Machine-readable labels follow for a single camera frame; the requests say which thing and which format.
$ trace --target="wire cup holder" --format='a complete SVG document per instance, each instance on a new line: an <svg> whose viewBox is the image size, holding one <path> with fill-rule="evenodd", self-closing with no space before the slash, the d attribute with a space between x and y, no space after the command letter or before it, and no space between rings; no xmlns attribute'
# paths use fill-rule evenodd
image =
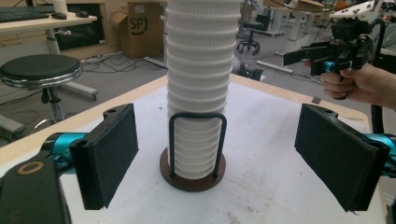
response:
<svg viewBox="0 0 396 224"><path fill-rule="evenodd" d="M178 176L175 172L175 122L179 118L184 119L221 119L221 130L219 136L219 146L216 156L215 168L213 172L201 179L186 179ZM216 186L224 176L225 158L222 154L224 145L225 132L227 128L227 119L220 113L190 113L181 112L174 114L169 119L169 164L168 150L163 151L160 158L160 169L163 178L170 185L177 189L185 191L203 191Z"/></svg>

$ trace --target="brown round base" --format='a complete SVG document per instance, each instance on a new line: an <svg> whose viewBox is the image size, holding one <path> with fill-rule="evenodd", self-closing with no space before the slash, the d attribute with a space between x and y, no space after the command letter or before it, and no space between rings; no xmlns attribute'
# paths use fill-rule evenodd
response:
<svg viewBox="0 0 396 224"><path fill-rule="evenodd" d="M163 151L163 154L161 154L160 169L163 178L173 187L189 192L204 191L215 187L223 178L225 172L225 158L224 155L221 154L219 174L217 178L213 177L213 172L201 179L186 179L178 175L176 175L175 177L171 177L171 169L168 164L168 152L166 148Z"/></svg>

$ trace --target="human hand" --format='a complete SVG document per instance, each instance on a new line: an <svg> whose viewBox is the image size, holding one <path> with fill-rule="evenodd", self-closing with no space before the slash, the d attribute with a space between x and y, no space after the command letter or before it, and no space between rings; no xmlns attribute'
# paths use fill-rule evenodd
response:
<svg viewBox="0 0 396 224"><path fill-rule="evenodd" d="M340 75L335 73L323 73L325 94L340 98L364 102L371 105L383 105L396 108L396 76L365 64L360 70L343 70Z"/></svg>

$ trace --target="table surface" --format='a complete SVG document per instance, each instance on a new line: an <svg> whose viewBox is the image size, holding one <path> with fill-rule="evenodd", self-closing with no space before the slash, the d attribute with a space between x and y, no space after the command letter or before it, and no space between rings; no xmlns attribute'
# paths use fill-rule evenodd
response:
<svg viewBox="0 0 396 224"><path fill-rule="evenodd" d="M224 178L199 193L174 189L159 170L167 144L166 82L161 77L1 147L0 175L34 156L52 133L88 132L104 111L133 102L140 151L110 206L85 211L76 177L61 178L74 223L385 223L380 188L368 212L345 213L293 148L300 103L312 97L238 76L232 76L227 104ZM361 112L324 101L320 105L367 129Z"/></svg>
<svg viewBox="0 0 396 224"><path fill-rule="evenodd" d="M11 21L0 23L0 34L9 35L23 32L32 32L39 30L47 30L52 28L80 25L96 21L96 17L79 18L75 13L69 12L66 20L56 20L49 16L46 19L30 20L30 21Z"/></svg>

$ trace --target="stacked cups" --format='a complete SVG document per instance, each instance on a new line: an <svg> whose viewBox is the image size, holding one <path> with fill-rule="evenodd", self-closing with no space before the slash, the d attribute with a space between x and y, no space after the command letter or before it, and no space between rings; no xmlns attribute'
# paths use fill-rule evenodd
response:
<svg viewBox="0 0 396 224"><path fill-rule="evenodd" d="M168 120L179 112L224 113L240 2L168 1ZM176 120L178 176L200 179L212 173L220 128L219 119Z"/></svg>

